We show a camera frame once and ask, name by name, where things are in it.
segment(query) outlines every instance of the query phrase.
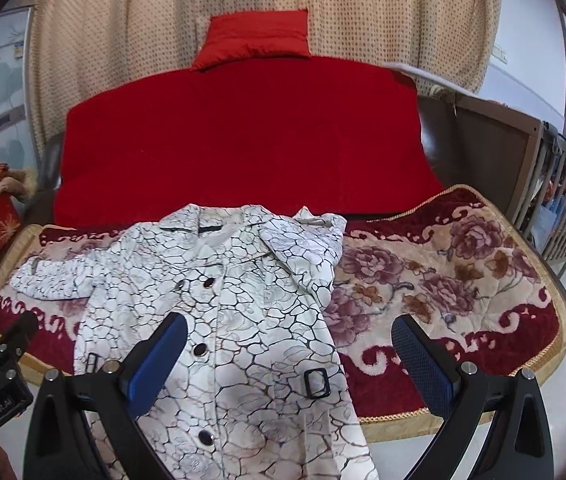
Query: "orange cushion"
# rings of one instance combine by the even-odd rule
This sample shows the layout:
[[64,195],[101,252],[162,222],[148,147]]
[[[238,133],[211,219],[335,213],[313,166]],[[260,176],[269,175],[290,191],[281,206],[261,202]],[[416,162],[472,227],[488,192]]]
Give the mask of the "orange cushion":
[[213,16],[192,70],[237,59],[281,56],[311,56],[306,9],[249,10]]

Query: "blue gripper pad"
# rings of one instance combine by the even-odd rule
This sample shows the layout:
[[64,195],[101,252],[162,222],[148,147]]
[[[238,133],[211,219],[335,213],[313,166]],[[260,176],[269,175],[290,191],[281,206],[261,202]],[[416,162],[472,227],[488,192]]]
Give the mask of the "blue gripper pad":
[[429,412],[447,420],[461,384],[456,360],[434,343],[408,314],[394,320],[392,345]]
[[133,418],[150,411],[188,340],[188,324],[170,312],[152,336],[136,344],[123,361],[119,386]]

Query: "bed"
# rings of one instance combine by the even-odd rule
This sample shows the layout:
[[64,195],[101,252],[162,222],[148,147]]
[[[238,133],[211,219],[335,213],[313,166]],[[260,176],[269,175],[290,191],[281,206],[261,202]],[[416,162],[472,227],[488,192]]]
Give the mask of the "bed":
[[[48,189],[0,264],[0,333],[23,309],[43,328],[21,361],[25,377],[72,373],[84,302],[20,296],[6,284],[18,264],[106,247],[134,222],[198,202],[346,215],[324,316],[369,441],[440,424],[390,345],[403,312],[458,360],[500,374],[527,365],[544,381],[566,352],[566,293],[489,199],[464,185],[445,189],[463,181],[459,154],[440,157],[422,140],[417,103],[404,76],[313,57],[168,72],[73,108],[60,164],[44,161]],[[48,158],[60,144],[50,143]],[[477,237],[480,247],[467,242]]]

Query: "coat collar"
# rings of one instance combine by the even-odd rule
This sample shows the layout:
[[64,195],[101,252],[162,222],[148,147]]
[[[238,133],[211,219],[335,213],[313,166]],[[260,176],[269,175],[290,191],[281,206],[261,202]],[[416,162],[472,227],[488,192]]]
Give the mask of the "coat collar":
[[198,234],[201,227],[237,224],[243,226],[268,222],[274,215],[259,205],[243,207],[202,207],[188,204],[159,221],[161,229],[174,229]]

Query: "metal screw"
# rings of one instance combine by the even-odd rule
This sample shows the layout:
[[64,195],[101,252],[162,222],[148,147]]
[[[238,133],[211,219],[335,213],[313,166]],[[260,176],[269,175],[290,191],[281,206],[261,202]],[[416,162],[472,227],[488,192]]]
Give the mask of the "metal screw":
[[479,367],[477,367],[473,362],[471,361],[465,361],[462,365],[461,365],[461,370],[463,372],[465,372],[468,375],[474,375],[477,371],[479,371]]
[[523,368],[521,370],[521,375],[528,381],[531,381],[533,378],[536,377],[534,371],[531,368]]
[[53,381],[55,378],[58,377],[58,370],[56,368],[52,368],[45,372],[45,381]]
[[117,372],[120,367],[121,363],[119,361],[110,359],[109,361],[105,361],[101,370],[103,370],[106,374],[113,374],[114,372]]

